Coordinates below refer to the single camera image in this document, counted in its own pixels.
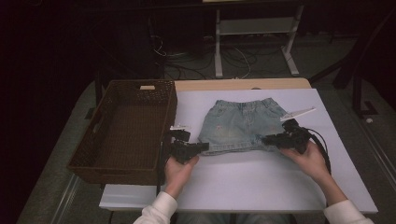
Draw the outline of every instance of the white table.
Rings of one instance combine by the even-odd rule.
[[[325,138],[332,175],[346,196],[363,213],[377,212],[314,89],[178,91],[176,124],[191,126],[190,142],[197,142],[205,114],[216,100],[248,102],[268,97],[286,111],[312,106],[317,109],[297,121]],[[155,191],[154,186],[106,185],[99,206],[109,210],[140,210],[153,202]],[[179,212],[305,213],[325,207],[319,187],[297,165],[278,153],[264,151],[201,156],[177,201]]]

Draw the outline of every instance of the wicker basket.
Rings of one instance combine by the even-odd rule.
[[[92,184],[157,185],[176,110],[173,81],[111,81],[67,167]]]

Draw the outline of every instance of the person's left hand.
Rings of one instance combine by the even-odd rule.
[[[177,199],[183,187],[189,181],[192,169],[198,160],[199,157],[195,156],[184,164],[180,164],[174,157],[170,157],[165,165],[165,192]]]

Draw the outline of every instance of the white sleeve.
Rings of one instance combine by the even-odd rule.
[[[335,203],[324,209],[324,215],[330,223],[337,224],[374,224],[366,218],[350,200]]]
[[[177,209],[176,200],[165,192],[160,192],[152,205],[145,207],[142,216],[134,224],[158,223],[169,224],[171,216]]]

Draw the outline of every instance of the light blue denim shorts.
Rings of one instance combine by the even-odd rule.
[[[209,143],[203,155],[219,155],[254,149],[274,151],[262,138],[283,133],[280,118],[287,112],[272,98],[246,103],[217,100],[205,116],[198,140]]]

